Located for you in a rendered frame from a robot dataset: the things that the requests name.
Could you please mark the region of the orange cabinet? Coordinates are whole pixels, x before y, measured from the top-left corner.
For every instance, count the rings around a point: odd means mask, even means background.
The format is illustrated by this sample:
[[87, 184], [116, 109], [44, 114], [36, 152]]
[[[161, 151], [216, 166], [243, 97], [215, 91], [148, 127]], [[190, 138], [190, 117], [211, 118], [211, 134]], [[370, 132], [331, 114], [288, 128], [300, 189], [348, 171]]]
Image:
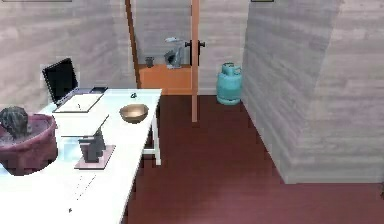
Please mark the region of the orange cabinet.
[[161, 89], [163, 95], [191, 95], [191, 66], [183, 65], [178, 69], [168, 69], [165, 64], [147, 67], [139, 65], [141, 87], [145, 89]]

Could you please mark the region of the teal gas cylinder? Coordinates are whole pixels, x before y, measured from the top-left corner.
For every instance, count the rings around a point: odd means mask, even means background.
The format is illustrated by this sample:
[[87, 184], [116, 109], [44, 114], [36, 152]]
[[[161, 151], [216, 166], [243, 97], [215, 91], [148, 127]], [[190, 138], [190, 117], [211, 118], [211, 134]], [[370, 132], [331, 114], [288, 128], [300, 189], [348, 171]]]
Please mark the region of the teal gas cylinder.
[[226, 62], [217, 76], [217, 101], [223, 105], [236, 105], [240, 102], [242, 87], [241, 67]]

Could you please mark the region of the orange room door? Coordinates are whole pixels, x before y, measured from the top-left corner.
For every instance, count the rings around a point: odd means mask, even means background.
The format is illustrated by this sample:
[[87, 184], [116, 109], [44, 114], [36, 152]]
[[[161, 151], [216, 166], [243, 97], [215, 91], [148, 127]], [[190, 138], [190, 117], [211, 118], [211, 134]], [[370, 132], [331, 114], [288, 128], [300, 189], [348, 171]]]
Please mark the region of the orange room door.
[[191, 0], [192, 10], [192, 122], [198, 121], [198, 38], [199, 0]]

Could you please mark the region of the brown bowl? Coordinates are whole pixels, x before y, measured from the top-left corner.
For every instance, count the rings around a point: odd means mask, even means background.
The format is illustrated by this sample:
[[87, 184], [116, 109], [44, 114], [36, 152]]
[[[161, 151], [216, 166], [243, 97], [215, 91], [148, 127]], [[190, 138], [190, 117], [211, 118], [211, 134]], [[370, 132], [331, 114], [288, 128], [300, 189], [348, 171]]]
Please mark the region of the brown bowl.
[[119, 110], [121, 118], [128, 123], [138, 124], [148, 115], [149, 108], [145, 104], [129, 104]]

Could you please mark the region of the grey statuette on pink base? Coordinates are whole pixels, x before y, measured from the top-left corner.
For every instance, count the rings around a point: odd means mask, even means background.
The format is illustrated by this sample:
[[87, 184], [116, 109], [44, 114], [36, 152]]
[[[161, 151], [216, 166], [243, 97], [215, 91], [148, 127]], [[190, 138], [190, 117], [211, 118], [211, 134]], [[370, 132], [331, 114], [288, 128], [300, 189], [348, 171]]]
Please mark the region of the grey statuette on pink base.
[[102, 126], [108, 116], [101, 122], [92, 136], [83, 136], [78, 140], [82, 157], [75, 165], [78, 170], [104, 170], [116, 148], [106, 145], [102, 133]]

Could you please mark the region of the white table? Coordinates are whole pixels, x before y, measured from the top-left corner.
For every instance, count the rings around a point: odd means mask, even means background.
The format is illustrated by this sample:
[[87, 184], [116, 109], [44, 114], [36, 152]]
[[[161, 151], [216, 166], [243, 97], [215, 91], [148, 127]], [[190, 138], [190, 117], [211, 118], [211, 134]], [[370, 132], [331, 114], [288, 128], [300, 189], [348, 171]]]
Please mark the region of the white table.
[[[136, 93], [137, 98], [130, 98]], [[109, 89], [89, 113], [58, 113], [58, 158], [41, 171], [13, 176], [0, 166], [0, 224], [120, 224], [144, 154], [161, 163], [156, 109], [159, 89]], [[125, 122], [119, 110], [145, 104], [147, 117]], [[78, 140], [102, 126], [116, 148], [104, 170], [77, 170]]]

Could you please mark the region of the black open laptop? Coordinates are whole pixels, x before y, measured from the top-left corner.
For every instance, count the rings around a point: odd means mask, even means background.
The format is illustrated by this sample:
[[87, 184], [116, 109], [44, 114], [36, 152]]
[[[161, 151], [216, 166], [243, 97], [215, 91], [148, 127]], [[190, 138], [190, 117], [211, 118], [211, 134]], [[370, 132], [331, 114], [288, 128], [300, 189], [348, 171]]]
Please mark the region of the black open laptop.
[[82, 106], [80, 103], [76, 103], [73, 109], [67, 109], [63, 111], [61, 107], [73, 98], [75, 95], [86, 95], [92, 88], [80, 88], [74, 66], [70, 58], [65, 58], [55, 64], [52, 64], [42, 70], [42, 74], [47, 85], [47, 89], [50, 93], [53, 103], [57, 106], [56, 113], [87, 113], [90, 106]]

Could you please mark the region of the maroon plant pot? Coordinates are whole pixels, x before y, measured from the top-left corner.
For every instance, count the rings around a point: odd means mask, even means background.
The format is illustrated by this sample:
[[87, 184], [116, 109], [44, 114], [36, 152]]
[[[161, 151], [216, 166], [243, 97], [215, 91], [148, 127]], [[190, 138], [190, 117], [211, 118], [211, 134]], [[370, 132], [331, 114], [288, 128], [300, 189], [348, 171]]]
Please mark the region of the maroon plant pot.
[[58, 156], [52, 116], [34, 114], [28, 117], [30, 133], [14, 141], [0, 126], [0, 164], [13, 176], [24, 176], [44, 169]]

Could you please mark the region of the grey-green cactus plant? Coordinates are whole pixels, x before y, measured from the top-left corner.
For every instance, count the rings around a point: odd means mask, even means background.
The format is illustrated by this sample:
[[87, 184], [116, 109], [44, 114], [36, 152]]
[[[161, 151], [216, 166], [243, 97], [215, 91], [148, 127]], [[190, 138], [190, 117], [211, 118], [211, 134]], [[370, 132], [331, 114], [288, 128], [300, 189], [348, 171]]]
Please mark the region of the grey-green cactus plant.
[[2, 109], [0, 125], [14, 140], [25, 138], [29, 134], [28, 114], [24, 108], [19, 106]]

